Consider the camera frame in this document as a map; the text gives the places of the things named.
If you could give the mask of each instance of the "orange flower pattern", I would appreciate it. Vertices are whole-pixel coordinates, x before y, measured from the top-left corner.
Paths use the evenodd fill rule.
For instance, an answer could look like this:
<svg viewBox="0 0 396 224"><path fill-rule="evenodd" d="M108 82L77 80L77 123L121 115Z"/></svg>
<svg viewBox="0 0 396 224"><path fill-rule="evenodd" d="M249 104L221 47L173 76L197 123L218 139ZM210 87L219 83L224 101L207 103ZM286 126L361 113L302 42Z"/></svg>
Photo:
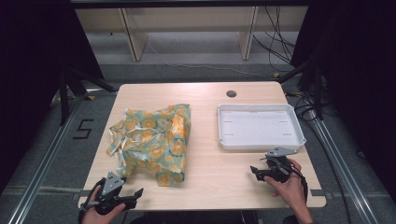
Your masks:
<svg viewBox="0 0 396 224"><path fill-rule="evenodd" d="M125 110L125 119L110 127L106 153L117 158L121 176L135 167L156 172L159 186L184 181L186 146L190 135L189 105L169 105L155 112Z"/></svg>

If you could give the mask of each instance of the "table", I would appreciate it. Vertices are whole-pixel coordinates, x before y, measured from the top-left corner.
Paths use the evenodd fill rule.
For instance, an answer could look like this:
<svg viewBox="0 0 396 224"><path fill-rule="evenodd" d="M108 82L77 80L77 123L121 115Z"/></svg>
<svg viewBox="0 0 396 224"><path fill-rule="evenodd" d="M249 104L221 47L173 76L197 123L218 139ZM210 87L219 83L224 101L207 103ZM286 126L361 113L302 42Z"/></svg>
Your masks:
<svg viewBox="0 0 396 224"><path fill-rule="evenodd" d="M227 91L236 91L234 98ZM271 196L272 187L257 181L250 165L266 169L263 153L232 153L218 145L217 108L220 104L286 104L276 82L165 83L122 85L108 118L102 140L92 163L84 190L90 190L108 171L115 172L116 158L109 157L108 128L124 118L125 108L155 111L174 104L190 104L191 135L186 151L185 182L174 187L158 187L155 173L136 168L128 177L120 196L133 195L144 188L137 211L264 209L287 205ZM321 189L305 147L290 156L299 162L310 189ZM308 193L307 205L321 207L323 196Z"/></svg>

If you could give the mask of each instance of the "white tray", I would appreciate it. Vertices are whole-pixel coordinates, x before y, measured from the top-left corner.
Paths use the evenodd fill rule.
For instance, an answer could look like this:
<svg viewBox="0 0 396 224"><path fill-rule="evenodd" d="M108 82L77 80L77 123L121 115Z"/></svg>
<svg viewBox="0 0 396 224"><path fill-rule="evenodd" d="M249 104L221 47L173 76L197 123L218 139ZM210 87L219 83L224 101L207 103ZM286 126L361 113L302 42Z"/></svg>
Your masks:
<svg viewBox="0 0 396 224"><path fill-rule="evenodd" d="M299 149L306 142L291 105L219 105L218 116L224 149Z"/></svg>

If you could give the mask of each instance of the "yellow floral fabric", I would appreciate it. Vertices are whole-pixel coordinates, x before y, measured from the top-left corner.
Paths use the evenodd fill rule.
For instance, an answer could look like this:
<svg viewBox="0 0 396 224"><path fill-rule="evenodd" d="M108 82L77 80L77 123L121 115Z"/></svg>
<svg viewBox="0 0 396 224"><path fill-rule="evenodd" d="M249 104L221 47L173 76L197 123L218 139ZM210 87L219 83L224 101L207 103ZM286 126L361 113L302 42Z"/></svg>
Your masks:
<svg viewBox="0 0 396 224"><path fill-rule="evenodd" d="M109 156L116 156L121 176L136 166L156 172L159 186L184 181L186 145L191 127L189 105L169 105L152 113L125 110L125 119L110 127Z"/></svg>

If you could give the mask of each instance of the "hand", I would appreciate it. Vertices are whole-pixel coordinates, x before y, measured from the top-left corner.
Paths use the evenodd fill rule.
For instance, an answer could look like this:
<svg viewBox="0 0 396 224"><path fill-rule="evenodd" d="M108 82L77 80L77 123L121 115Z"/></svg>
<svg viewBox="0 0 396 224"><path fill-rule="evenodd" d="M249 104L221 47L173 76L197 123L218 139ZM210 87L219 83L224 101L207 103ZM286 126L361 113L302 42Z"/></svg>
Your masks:
<svg viewBox="0 0 396 224"><path fill-rule="evenodd" d="M301 171L301 165L292 159L290 163ZM301 179L297 174L291 173L288 181L285 183L276 182L272 177L265 176L264 180L267 184L274 187L276 190L273 196L280 196L286 204L294 211L299 223L312 223L312 217L305 204L304 188L301 184Z"/></svg>
<svg viewBox="0 0 396 224"><path fill-rule="evenodd" d="M90 202L93 202L96 198L96 193L98 192L100 186L96 187L93 191L93 194L90 198ZM100 215L95 211L95 208L90 208L86 213L84 218L82 219L82 224L110 224L111 221L123 211L125 208L125 203L119 204L115 207L110 213L107 215Z"/></svg>

